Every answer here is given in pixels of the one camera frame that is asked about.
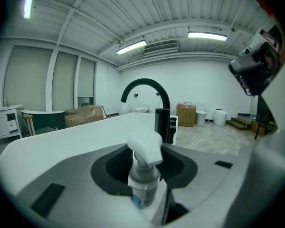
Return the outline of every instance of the faucet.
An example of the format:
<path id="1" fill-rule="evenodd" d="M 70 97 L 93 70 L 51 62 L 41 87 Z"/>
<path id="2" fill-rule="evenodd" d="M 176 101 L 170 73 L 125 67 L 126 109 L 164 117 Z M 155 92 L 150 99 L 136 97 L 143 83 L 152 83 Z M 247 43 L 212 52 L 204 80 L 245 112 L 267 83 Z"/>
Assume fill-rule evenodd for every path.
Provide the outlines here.
<path id="1" fill-rule="evenodd" d="M 170 100 L 165 89 L 155 80 L 149 78 L 141 78 L 131 82 L 123 91 L 121 102 L 126 102 L 130 91 L 139 85 L 147 85 L 153 87 L 161 96 L 162 109 L 155 110 L 155 127 L 154 130 L 162 136 L 162 142 L 169 142 L 170 135 Z"/>

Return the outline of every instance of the fluorescent light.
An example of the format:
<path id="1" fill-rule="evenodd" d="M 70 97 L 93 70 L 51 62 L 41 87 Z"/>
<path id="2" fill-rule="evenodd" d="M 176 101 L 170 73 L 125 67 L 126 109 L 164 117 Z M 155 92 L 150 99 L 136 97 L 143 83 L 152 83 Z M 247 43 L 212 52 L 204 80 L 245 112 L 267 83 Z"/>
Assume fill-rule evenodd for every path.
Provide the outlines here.
<path id="1" fill-rule="evenodd" d="M 30 8 L 32 6 L 33 0 L 24 0 L 24 6 L 23 6 L 23 17 L 25 19 L 30 18 Z"/>
<path id="2" fill-rule="evenodd" d="M 227 36 L 220 35 L 220 34 L 213 34 L 213 33 L 206 33 L 206 32 L 189 32 L 189 38 L 205 38 L 205 39 L 214 39 L 214 40 L 227 40 Z"/>
<path id="3" fill-rule="evenodd" d="M 129 46 L 127 46 L 127 47 L 125 47 L 125 48 L 123 48 L 123 49 L 121 49 L 121 50 L 119 50 L 119 51 L 116 51 L 116 53 L 120 55 L 120 54 L 122 54 L 122 53 L 125 53 L 125 52 L 127 52 L 127 51 L 130 51 L 130 50 L 133 50 L 133 49 L 136 49 L 136 48 L 145 46 L 145 45 L 147 45 L 146 41 L 145 41 L 145 40 L 142 40 L 142 41 L 137 42 L 137 43 L 135 43 L 135 44 L 129 45 Z"/>

